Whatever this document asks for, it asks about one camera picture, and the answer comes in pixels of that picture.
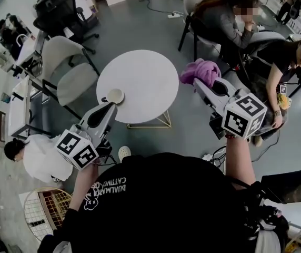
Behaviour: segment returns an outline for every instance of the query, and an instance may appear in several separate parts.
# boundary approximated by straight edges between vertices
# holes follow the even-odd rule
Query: yellow object
[[[278,105],[280,106],[280,108],[282,108],[283,110],[287,110],[290,106],[289,103],[289,98],[284,95],[284,94],[277,94],[277,98],[278,98]]]

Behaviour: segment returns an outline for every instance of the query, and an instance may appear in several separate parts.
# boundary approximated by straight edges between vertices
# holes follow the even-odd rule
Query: power strip
[[[180,18],[180,17],[181,17],[181,15],[179,15],[177,13],[168,15],[168,19],[174,19],[174,18]]]

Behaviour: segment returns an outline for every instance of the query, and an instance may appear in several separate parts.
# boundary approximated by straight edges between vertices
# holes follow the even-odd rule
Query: gray floor
[[[165,11],[183,11],[182,0],[152,0],[150,6]],[[168,19],[167,14],[150,11],[146,8],[146,2],[139,0],[127,0],[111,7],[108,7],[105,1],[101,1],[98,3],[98,9],[100,25],[94,32],[99,33],[100,38],[89,40],[86,45],[96,48],[97,53],[92,58],[100,71],[118,55],[139,49],[165,55],[175,65],[178,74],[193,60],[192,36],[187,36],[181,52],[177,50],[184,28],[181,18]],[[257,18],[256,21],[270,25],[266,28],[273,28],[287,36],[288,29],[277,27],[269,11],[265,9],[264,12],[265,17]],[[222,72],[227,69],[227,65],[217,59],[218,53],[213,47],[199,44],[198,51],[200,57],[216,61]],[[55,81],[63,72],[65,72],[63,69],[59,69],[58,74],[54,76]],[[235,74],[230,73],[227,78],[239,86]],[[95,87],[92,87],[73,104],[73,108],[82,115],[96,105]],[[53,101],[43,109],[45,111],[43,123],[55,134],[62,133],[64,129],[69,129],[77,122]],[[173,123],[172,129],[128,130],[126,125],[116,122],[108,136],[114,148],[113,156],[117,159],[119,147],[127,145],[133,154],[143,156],[173,152],[201,157],[204,153],[212,153],[225,144],[225,140],[219,141],[209,127],[211,111],[194,93],[192,86],[180,84],[177,98],[169,112]],[[264,143],[261,148],[251,145],[252,158],[256,159],[265,147],[275,141],[276,137]],[[154,168],[161,171],[161,166],[156,162]],[[257,179],[266,174],[301,169],[301,90],[293,98],[289,122],[280,134],[279,143],[270,148],[259,161],[254,162],[254,169]],[[76,172],[64,183],[70,192],[75,177]],[[0,149],[0,206],[4,206],[4,209],[0,210],[0,234],[6,243],[19,245],[23,252],[36,252],[38,244],[25,225],[18,194],[31,191],[42,184],[38,180],[30,179],[21,164],[7,160]]]

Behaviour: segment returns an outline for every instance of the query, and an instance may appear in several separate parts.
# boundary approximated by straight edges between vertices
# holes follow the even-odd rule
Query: office chair
[[[98,38],[98,34],[85,36],[88,32],[88,24],[83,14],[82,8],[76,7],[76,0],[61,0],[50,11],[41,13],[34,21],[34,25],[46,32],[50,37],[65,36],[64,29],[69,28],[74,34],[69,39],[82,44],[91,37]],[[95,54],[95,50],[83,46],[84,49]]]
[[[184,42],[184,39],[186,37],[186,34],[188,32],[191,32],[194,36],[194,61],[197,59],[197,42],[201,41],[206,45],[217,45],[216,42],[210,41],[204,37],[201,37],[199,35],[197,35],[197,33],[194,32],[193,27],[191,26],[192,24],[192,13],[195,9],[196,4],[198,4],[199,2],[201,2],[202,0],[183,0],[183,4],[184,4],[184,14],[186,16],[186,25],[184,27],[183,30],[183,34],[180,40],[180,44],[178,47],[178,51],[180,52],[182,49],[182,45]]]
[[[76,54],[84,55],[88,62],[75,66],[59,80],[57,86],[53,85],[50,78],[56,68],[63,60]],[[81,119],[66,105],[81,96],[99,77],[99,71],[89,58],[85,48],[63,36],[56,36],[44,44],[42,61],[43,70],[38,78],[42,80],[43,92],[59,102],[71,114]],[[55,89],[57,96],[47,86]]]

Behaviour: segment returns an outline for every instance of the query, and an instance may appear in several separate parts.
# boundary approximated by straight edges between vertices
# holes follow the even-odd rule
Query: wrist watch
[[[275,117],[281,116],[282,111],[275,111]]]

